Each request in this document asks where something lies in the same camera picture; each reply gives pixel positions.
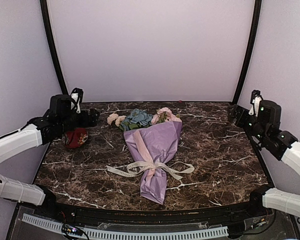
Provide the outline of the white fake flower stem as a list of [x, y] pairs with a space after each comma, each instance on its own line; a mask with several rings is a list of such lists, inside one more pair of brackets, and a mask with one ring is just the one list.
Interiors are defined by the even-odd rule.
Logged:
[[117, 113], [112, 113], [107, 117], [107, 124], [111, 125], [114, 122], [114, 124], [119, 127], [119, 125], [125, 120], [126, 117], [126, 115], [118, 115]]

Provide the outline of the blue fake flower stem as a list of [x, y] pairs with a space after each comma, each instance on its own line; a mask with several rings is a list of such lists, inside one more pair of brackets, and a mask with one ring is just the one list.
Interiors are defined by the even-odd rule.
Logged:
[[118, 128], [123, 132], [140, 128], [148, 128], [152, 125], [152, 119], [152, 114], [147, 113], [145, 110], [136, 108], [125, 117], [125, 119], [119, 124]]

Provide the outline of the purple and pink wrapping paper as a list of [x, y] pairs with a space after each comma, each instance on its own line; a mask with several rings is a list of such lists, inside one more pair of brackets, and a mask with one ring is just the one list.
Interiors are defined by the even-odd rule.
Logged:
[[[144, 161], [140, 154], [134, 133], [139, 131], [145, 147], [154, 163], [168, 163], [177, 153], [182, 131], [180, 121], [157, 123], [148, 128], [125, 131], [124, 140], [134, 161]], [[161, 169], [147, 169], [140, 180], [140, 195], [148, 200], [162, 205], [167, 189], [167, 173]]]

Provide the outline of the white printed ribbon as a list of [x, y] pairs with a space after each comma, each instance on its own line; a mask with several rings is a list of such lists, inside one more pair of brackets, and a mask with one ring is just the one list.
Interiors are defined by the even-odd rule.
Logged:
[[156, 163], [149, 163], [149, 162], [144, 162], [144, 161], [137, 161], [130, 163], [126, 166], [126, 171], [122, 171], [118, 168], [107, 166], [106, 170], [110, 173], [117, 174], [119, 176], [127, 177], [127, 178], [134, 178], [139, 175], [142, 175], [143, 172], [149, 170], [148, 174], [146, 175], [146, 179], [151, 179], [153, 175], [155, 174], [157, 169], [164, 170], [168, 174], [170, 174], [174, 179], [176, 180], [181, 180], [183, 177], [180, 176], [179, 174], [190, 174], [192, 173], [195, 168], [192, 164], [189, 163], [184, 163], [181, 161], [177, 161], [173, 163], [171, 166], [175, 164], [182, 164], [187, 166], [186, 169], [182, 171], [175, 170], [169, 166], [167, 166], [165, 163], [162, 162], [156, 162]]

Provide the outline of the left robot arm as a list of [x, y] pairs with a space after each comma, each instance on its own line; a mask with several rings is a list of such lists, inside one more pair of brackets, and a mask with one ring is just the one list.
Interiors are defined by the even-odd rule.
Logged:
[[[49, 109], [43, 116], [30, 119], [25, 126], [0, 136], [0, 164], [4, 161], [53, 140], [73, 133], [70, 141], [85, 143], [86, 128], [97, 124], [100, 113], [91, 108], [82, 110], [82, 93], [75, 89], [70, 95], [58, 94], [50, 99]], [[52, 199], [53, 194], [43, 186], [28, 184], [0, 174], [0, 198], [40, 206], [50, 218], [57, 218], [60, 206]]]

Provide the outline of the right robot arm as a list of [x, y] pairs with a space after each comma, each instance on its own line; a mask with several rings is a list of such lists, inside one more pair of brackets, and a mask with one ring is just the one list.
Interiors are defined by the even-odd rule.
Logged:
[[[257, 97], [251, 110], [237, 104], [227, 109], [228, 119], [258, 140], [259, 148], [268, 150], [300, 176], [300, 141], [289, 131], [280, 130], [281, 106]], [[300, 218], [300, 195], [263, 185], [250, 195], [245, 213], [256, 217], [264, 208]]]

